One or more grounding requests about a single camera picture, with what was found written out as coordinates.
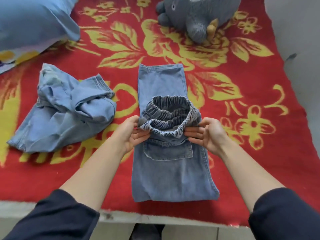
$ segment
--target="crumpled jeans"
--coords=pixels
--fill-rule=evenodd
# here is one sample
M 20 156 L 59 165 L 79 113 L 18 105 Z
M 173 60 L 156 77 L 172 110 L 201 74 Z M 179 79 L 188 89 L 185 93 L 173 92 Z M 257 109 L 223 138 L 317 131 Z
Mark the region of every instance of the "crumpled jeans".
M 208 153 L 183 135 L 201 114 L 187 98 L 182 64 L 139 67 L 138 126 L 151 131 L 134 148 L 132 195 L 135 202 L 216 200 Z
M 117 107 L 111 100 L 113 96 L 99 74 L 79 82 L 44 63 L 37 103 L 7 143 L 34 153 L 52 152 L 84 141 L 112 122 Z

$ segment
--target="stuffed elephant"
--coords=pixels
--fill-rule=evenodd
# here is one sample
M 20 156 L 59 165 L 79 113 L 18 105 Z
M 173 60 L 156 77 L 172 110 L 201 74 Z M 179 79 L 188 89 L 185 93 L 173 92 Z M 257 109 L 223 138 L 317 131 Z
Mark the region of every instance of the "stuffed elephant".
M 198 44 L 233 17 L 241 0 L 163 0 L 156 6 L 161 26 L 186 31 Z

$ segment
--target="back pocket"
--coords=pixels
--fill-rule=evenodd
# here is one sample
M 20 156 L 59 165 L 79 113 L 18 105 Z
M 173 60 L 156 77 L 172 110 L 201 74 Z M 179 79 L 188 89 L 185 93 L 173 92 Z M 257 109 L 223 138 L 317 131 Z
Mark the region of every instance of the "back pocket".
M 163 146 L 156 143 L 156 140 L 149 139 L 143 142 L 144 154 L 155 161 L 170 161 L 193 157 L 190 141 L 180 145 Z

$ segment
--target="navy sleeve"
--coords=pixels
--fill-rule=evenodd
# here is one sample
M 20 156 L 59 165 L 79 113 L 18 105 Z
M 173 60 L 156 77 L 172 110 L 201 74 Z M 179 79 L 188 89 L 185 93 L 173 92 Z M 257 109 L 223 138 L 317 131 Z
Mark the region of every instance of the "navy sleeve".
M 3 240 L 89 240 L 99 215 L 58 189 L 39 201 Z
M 262 195 L 254 205 L 249 224 L 257 240 L 320 239 L 320 215 L 287 188 Z

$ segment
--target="hand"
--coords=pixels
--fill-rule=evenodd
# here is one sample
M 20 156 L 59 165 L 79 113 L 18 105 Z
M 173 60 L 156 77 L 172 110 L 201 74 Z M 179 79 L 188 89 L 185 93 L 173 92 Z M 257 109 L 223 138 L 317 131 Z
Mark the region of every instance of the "hand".
M 221 156 L 222 146 L 230 138 L 222 128 L 220 121 L 213 118 L 204 118 L 199 127 L 186 127 L 184 135 L 192 143 L 205 147 L 209 152 Z
M 110 137 L 117 146 L 121 147 L 123 154 L 130 152 L 136 145 L 150 137 L 149 131 L 134 129 L 138 125 L 138 119 L 137 115 L 126 119 Z

